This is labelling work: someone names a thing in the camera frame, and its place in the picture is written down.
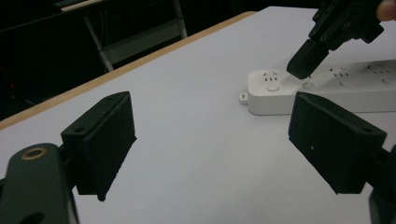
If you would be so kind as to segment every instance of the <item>robotic arm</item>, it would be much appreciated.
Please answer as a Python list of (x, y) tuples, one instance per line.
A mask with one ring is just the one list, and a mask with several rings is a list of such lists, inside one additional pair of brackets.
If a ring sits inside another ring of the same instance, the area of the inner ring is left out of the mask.
[(288, 64), (299, 79), (309, 77), (329, 54), (349, 39), (371, 43), (384, 31), (375, 11), (382, 0), (323, 0), (309, 39)]

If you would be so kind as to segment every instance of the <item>electrical outlet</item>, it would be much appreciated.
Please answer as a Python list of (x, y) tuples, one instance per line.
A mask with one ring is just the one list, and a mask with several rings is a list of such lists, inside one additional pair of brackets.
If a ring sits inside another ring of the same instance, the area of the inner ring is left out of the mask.
[(291, 114), (294, 96), (323, 96), (351, 112), (396, 111), (396, 60), (322, 65), (300, 80), (286, 69), (253, 71), (241, 104), (256, 115)]

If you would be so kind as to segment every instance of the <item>dark background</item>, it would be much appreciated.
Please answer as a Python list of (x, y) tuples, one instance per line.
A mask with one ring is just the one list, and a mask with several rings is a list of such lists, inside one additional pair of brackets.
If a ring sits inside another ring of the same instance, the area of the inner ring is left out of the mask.
[[(111, 4), (66, 15), (51, 5), (53, 0), (0, 0), (0, 120), (106, 72), (82, 15), (90, 17), (97, 34), (107, 28), (108, 35), (102, 38), (104, 46), (176, 17), (171, 0), (107, 2)], [(180, 0), (180, 5), (188, 35), (193, 35), (245, 11), (269, 6), (318, 7), (319, 1)], [(115, 67), (179, 39), (148, 49)]]

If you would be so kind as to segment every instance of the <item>table surface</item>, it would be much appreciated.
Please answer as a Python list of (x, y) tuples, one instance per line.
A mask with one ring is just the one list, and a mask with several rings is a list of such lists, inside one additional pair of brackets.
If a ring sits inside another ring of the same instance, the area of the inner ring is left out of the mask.
[[(18, 150), (60, 145), (60, 132), (92, 105), (130, 91), (137, 141), (104, 203), (75, 192), (81, 223), (370, 223), (370, 186), (336, 196), (289, 142), (290, 116), (255, 116), (238, 101), (249, 72), (286, 66), (314, 14), (269, 7), (74, 92), (0, 131), (1, 176)], [(349, 41), (324, 63), (395, 59), (396, 23), (382, 24), (374, 43)], [(387, 132), (391, 149), (396, 113), (358, 116)]]

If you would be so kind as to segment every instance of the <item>wooden table edge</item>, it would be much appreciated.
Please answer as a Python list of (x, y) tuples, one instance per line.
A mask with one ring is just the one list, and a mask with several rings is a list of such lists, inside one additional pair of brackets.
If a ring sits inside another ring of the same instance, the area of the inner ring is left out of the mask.
[(100, 76), (96, 79), (93, 79), (93, 80), (87, 82), (87, 83), (84, 83), (78, 87), (75, 87), (74, 89), (72, 89), (70, 91), (66, 91), (60, 95), (57, 95), (57, 96), (49, 99), (48, 101), (45, 101), (39, 105), (35, 105), (29, 109), (23, 110), (22, 112), (20, 112), (16, 115), (13, 115), (7, 119), (3, 119), (0, 121), (0, 130), (3, 130), (5, 128), (7, 128), (11, 125), (14, 125), (18, 122), (21, 122), (25, 119), (29, 119), (30, 117), (32, 117), (34, 115), (37, 115), (37, 114), (44, 112), (56, 105), (66, 102), (66, 101), (86, 92), (86, 91), (92, 90), (93, 88), (108, 82), (109, 80), (119, 77), (133, 69), (136, 69), (137, 67), (139, 67), (145, 63), (149, 63), (149, 62), (153, 61), (154, 59), (157, 59), (157, 58), (163, 56), (164, 54), (167, 54), (175, 49), (179, 49), (185, 45), (188, 45), (191, 42), (198, 40), (206, 35), (213, 34), (216, 31), (218, 31), (224, 27), (227, 27), (237, 21), (241, 21), (242, 19), (249, 17), (249, 16), (253, 15), (254, 13), (255, 12), (253, 12), (253, 11), (248, 11), (248, 12), (239, 14), (238, 16), (235, 16), (227, 21), (223, 21), (223, 22), (221, 22), (217, 25), (214, 25), (208, 29), (205, 29), (195, 35), (191, 35), (185, 39), (182, 39), (182, 40), (176, 42), (175, 44), (172, 44), (172, 45), (165, 47), (163, 49), (159, 49), (159, 50), (151, 53), (150, 55), (140, 58), (134, 62), (128, 63), (119, 69), (116, 69), (112, 72), (109, 72), (109, 73), (103, 75), (103, 76)]

